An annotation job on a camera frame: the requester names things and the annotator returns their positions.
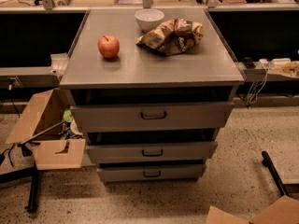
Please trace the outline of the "black stand leg right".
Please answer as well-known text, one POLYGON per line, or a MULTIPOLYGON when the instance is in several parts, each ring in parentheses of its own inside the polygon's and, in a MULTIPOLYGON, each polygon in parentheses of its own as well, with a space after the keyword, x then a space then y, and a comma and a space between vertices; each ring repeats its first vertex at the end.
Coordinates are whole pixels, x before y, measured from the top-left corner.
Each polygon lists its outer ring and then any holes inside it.
POLYGON ((280 175, 278 174, 278 171, 272 162, 269 154, 266 151, 262 152, 263 161, 262 164, 268 168, 273 180, 275 181, 275 184, 278 188, 278 191, 281 196, 288 196, 289 192, 287 191, 285 185, 283 184, 280 175))

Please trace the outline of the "white power strip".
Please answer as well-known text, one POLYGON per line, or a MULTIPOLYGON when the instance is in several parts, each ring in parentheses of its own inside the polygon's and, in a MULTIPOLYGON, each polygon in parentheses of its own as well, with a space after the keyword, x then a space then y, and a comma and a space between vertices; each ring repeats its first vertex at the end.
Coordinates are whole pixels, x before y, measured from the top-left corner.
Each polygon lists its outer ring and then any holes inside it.
POLYGON ((289 63, 291 61, 290 58, 276 58, 271 61, 271 65, 273 67, 281 66, 283 64, 289 63))

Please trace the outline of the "white bowl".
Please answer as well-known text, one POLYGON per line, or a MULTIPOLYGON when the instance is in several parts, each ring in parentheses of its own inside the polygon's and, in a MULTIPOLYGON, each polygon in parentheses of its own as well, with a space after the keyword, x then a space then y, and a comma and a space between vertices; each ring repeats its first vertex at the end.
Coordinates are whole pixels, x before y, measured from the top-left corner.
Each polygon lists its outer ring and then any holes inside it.
POLYGON ((164 13, 158 9, 143 8, 135 13, 135 20, 143 32, 156 28, 163 19, 164 13))

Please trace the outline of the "grey bottom drawer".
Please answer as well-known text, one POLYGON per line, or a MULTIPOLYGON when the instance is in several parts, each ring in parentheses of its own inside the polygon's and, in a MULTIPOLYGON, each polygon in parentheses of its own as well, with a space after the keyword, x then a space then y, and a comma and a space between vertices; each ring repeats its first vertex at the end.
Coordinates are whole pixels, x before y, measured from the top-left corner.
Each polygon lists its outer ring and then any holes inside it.
POLYGON ((204 164, 181 164, 162 166, 98 168, 102 182, 144 181, 184 179, 201 177, 206 170, 204 164))

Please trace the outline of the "red apple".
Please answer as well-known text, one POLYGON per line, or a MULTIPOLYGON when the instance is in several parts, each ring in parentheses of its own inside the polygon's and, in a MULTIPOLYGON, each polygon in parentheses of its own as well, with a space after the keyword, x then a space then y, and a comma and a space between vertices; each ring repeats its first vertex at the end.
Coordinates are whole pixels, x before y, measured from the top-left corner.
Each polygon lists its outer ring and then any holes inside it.
POLYGON ((98 49, 105 59, 113 59, 120 51, 120 42, 114 35, 103 35, 98 40, 98 49))

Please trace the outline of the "black stand left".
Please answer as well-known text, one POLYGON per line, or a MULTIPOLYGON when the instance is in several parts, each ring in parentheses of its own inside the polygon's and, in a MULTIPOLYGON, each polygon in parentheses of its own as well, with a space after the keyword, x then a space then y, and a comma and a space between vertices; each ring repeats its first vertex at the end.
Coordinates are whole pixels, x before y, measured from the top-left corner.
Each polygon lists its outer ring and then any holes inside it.
MULTIPOLYGON (((64 122, 60 121, 50 126, 49 128, 45 129, 44 131, 30 136, 29 138, 24 139, 22 142, 18 142, 17 144, 16 143, 14 144, 16 144, 17 147, 21 148, 21 153, 23 157, 31 156, 32 151, 26 146, 26 144, 33 143, 34 140, 37 139, 39 136, 43 135, 44 133, 48 133, 49 131, 63 124, 64 122)), ((18 179, 23 179, 26 177, 31 177, 31 188, 30 188, 28 204, 25 206, 25 210, 28 213, 34 213, 37 209, 37 194, 38 194, 38 185, 39 185, 39 171, 37 170, 35 163, 33 164, 32 167, 0 175, 0 184, 15 181, 18 179)))

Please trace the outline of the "grey top drawer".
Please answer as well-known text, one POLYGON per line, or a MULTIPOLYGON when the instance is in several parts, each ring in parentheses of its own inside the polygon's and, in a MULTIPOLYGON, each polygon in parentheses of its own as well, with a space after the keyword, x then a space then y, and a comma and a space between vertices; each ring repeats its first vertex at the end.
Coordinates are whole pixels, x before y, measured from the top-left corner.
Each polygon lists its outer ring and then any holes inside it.
POLYGON ((71 107, 84 133, 221 128, 232 109, 232 102, 71 107))

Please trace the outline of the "cardboard box bottom right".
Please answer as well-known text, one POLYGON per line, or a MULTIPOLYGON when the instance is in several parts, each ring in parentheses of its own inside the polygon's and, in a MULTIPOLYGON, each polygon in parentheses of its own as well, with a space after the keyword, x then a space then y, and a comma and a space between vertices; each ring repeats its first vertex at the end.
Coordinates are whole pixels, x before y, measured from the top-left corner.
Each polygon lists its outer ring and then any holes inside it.
POLYGON ((299 224, 299 202, 282 196, 250 220, 210 206, 206 224, 299 224))

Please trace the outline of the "grey drawer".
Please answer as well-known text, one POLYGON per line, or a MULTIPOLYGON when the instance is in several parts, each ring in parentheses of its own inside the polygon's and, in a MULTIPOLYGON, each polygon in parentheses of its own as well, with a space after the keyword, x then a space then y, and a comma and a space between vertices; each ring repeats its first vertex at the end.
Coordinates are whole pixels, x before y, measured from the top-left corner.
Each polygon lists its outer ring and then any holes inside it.
POLYGON ((204 164, 181 164, 162 166, 98 168, 102 182, 144 181, 184 179, 201 177, 206 170, 204 164))
POLYGON ((232 109, 232 102, 71 107, 84 133, 221 128, 232 109))
POLYGON ((210 159, 218 143, 184 142, 87 146, 93 163, 184 161, 210 159))

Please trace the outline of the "crumpled chip bag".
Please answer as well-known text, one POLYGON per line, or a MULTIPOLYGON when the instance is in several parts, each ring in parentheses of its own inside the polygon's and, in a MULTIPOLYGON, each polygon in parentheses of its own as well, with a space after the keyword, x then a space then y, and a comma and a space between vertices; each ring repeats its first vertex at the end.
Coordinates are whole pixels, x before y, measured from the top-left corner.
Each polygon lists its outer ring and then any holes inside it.
POLYGON ((140 36, 136 40, 136 44, 171 56, 193 48, 203 36, 204 26, 202 23, 174 18, 162 22, 155 29, 140 36))

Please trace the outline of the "open cardboard box left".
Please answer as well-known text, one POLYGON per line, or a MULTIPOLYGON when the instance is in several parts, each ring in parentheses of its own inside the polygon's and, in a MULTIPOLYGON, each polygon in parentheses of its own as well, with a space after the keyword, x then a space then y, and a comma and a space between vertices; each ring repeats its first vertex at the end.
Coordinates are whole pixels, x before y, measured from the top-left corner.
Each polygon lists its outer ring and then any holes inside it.
MULTIPOLYGON (((63 121, 64 111, 69 107, 65 92, 53 89, 36 93, 21 113, 12 128, 6 143, 20 144, 34 135, 63 121)), ((85 140, 63 140, 63 126, 59 125, 36 139, 38 145, 29 144, 38 170, 80 168, 85 149, 85 140)))

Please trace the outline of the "white plastic tray left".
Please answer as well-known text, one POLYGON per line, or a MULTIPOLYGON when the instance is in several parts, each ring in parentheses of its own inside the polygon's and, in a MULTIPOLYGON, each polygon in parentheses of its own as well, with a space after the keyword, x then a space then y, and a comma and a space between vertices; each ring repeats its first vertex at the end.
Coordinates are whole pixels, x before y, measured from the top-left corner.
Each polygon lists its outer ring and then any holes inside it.
POLYGON ((55 76, 62 76, 68 66, 69 57, 67 53, 51 54, 49 72, 55 76))

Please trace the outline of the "grey metal drawer cabinet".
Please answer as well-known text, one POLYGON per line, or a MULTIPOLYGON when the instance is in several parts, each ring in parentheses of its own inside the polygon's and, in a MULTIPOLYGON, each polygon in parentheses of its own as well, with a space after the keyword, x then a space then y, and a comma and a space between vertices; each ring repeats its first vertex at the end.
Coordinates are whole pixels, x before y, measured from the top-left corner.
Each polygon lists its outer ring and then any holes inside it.
MULTIPOLYGON (((199 44, 179 55, 141 48, 135 9, 99 8, 89 12, 60 83, 72 106, 233 102, 244 78, 201 8, 168 8, 168 19, 185 18, 204 26, 199 44), (103 35, 114 35, 120 51, 105 59, 103 35)), ((216 141, 220 128, 83 133, 87 146, 216 141)), ((204 160, 93 163, 96 168, 204 164, 204 160)))

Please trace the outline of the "black small device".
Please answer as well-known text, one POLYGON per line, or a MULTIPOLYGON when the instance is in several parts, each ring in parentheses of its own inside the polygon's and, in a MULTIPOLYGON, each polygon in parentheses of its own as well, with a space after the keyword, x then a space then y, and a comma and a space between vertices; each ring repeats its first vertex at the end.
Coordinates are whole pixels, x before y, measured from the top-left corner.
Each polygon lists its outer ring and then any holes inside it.
POLYGON ((253 68, 255 68, 255 64, 254 64, 253 60, 250 57, 245 57, 243 59, 243 64, 245 65, 245 67, 247 69, 253 69, 253 68))

